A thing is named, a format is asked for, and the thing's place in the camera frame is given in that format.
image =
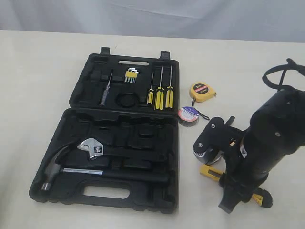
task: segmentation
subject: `black plastic tool case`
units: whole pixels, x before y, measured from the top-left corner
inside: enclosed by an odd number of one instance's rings
[[[169,52],[161,51],[159,59],[110,55],[109,48],[101,48],[100,54],[91,54],[69,100],[67,109],[50,142],[47,152],[29,190],[32,199],[38,202],[63,204],[90,204],[133,208],[134,210],[173,212],[178,203],[178,120],[179,63],[170,59]],[[128,62],[144,62],[137,65]],[[154,110],[147,104],[147,94],[154,71],[154,98],[160,83],[163,66],[162,86],[170,83],[174,87],[173,108]],[[125,82],[129,68],[140,72],[136,83]],[[106,105],[100,101],[112,79]],[[121,156],[99,156],[90,161],[87,151],[76,148],[87,138],[95,138]],[[166,183],[128,179],[105,178],[99,175],[60,172],[49,191],[41,190],[45,180],[45,168],[51,158],[63,146],[69,151],[57,161],[62,167],[94,169],[125,174],[159,174]],[[86,186],[125,188],[130,190],[126,199],[83,195]]]

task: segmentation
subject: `screwdriver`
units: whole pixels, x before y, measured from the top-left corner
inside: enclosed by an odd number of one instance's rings
[[[108,95],[108,92],[109,92],[109,88],[110,88],[110,80],[112,78],[112,73],[113,73],[113,69],[111,69],[108,84],[106,86],[105,91],[103,92],[102,100],[101,100],[101,103],[100,103],[100,105],[102,105],[102,106],[105,106],[105,103],[106,103],[106,98],[107,98],[107,95]]]
[[[164,97],[164,88],[162,88],[162,75],[163,75],[163,66],[161,66],[160,86],[157,88],[157,96],[154,105],[154,109],[160,109],[160,110],[163,110],[163,97]]]
[[[170,85],[167,87],[165,108],[173,107],[173,87],[172,87],[172,66],[170,75]]]
[[[151,83],[151,88],[148,91],[148,96],[147,96],[147,104],[153,104],[153,75],[154,71],[152,72],[152,83]]]

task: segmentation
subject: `white wall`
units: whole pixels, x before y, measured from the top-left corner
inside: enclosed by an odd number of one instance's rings
[[[304,0],[0,0],[0,28],[305,42]]]

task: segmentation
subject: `table surface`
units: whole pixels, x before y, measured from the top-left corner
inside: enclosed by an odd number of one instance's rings
[[[124,37],[31,31],[0,31],[0,228],[304,228],[304,149],[286,156],[262,184],[273,195],[271,209],[254,201],[230,214],[218,204],[222,190],[199,174],[193,143],[207,124],[180,126],[179,207],[174,214],[61,203],[37,203],[28,190],[80,76],[87,57],[101,46],[111,54],[139,57],[171,52],[180,63],[180,106],[190,105],[191,83],[204,81],[217,97],[195,106],[246,129],[252,113],[275,91],[263,73],[290,57],[305,64],[305,44]],[[285,83],[305,89],[303,77]],[[224,162],[217,165],[224,169]]]

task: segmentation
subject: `yellow tape measure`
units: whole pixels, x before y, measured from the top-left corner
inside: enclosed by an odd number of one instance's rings
[[[216,96],[216,91],[206,83],[194,83],[190,88],[190,97],[201,103]]]

